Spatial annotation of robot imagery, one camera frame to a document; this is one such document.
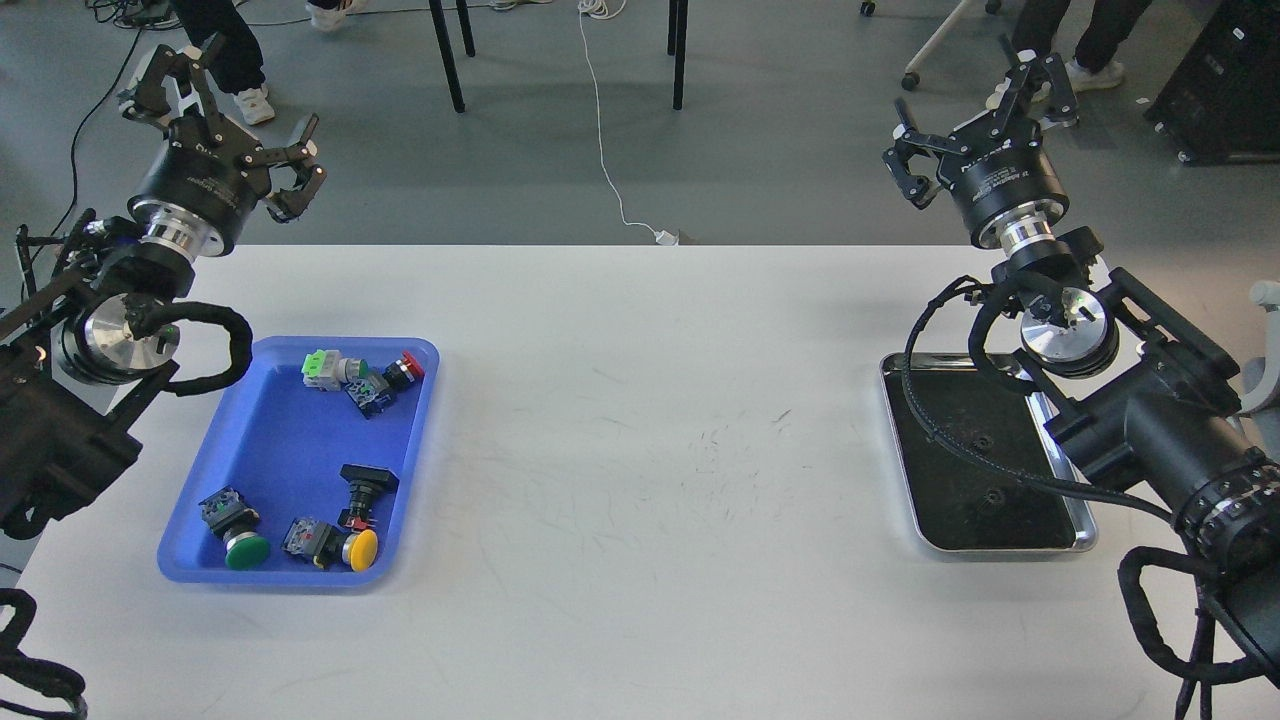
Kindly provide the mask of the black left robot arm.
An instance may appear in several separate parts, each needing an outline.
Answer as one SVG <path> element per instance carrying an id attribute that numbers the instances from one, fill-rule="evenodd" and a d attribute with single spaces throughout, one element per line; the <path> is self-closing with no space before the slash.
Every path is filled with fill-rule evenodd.
<path id="1" fill-rule="evenodd" d="M 131 428 L 163 393 L 206 395 L 250 369 L 252 331 L 188 300 L 200 258 L 236 246 L 257 205 L 300 218 L 326 178 L 312 136 L 270 149 L 218 109 L 206 67 L 224 38 L 160 45 L 119 92 L 122 115 L 163 132 L 125 217 L 86 210 L 64 234 L 15 234 L 26 301 L 3 316 L 3 534 L 40 536 L 138 459 Z"/>

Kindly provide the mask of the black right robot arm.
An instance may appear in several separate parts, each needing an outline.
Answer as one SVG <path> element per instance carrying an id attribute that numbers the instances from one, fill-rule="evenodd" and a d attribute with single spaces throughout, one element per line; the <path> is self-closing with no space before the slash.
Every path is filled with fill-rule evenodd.
<path id="1" fill-rule="evenodd" d="M 1277 460 L 1235 420 L 1258 409 L 1231 387 L 1236 360 L 1130 272 L 1097 286 L 1103 245 L 1089 227 L 1055 225 L 1069 200 L 1044 129 L 1078 119 L 1060 55 L 1007 51 L 998 104 L 943 135 L 923 132 L 904 97 L 882 156 L 916 209 L 940 191 L 957 206 L 969 240 L 1004 260 L 987 282 L 961 275 L 910 329 L 899 383 L 925 437 L 952 456 L 1065 498 L 1148 512 L 1181 551 L 1139 546 L 1117 569 L 1146 656 L 1181 680 L 1176 717 L 1192 696 L 1213 715 L 1212 689 L 1258 676 L 1277 680 Z M 1055 410 L 1044 424 L 1078 480 L 1012 469 L 964 447 L 928 414 L 916 388 L 919 336 L 948 301 L 977 314 L 966 356 L 978 375 Z"/>

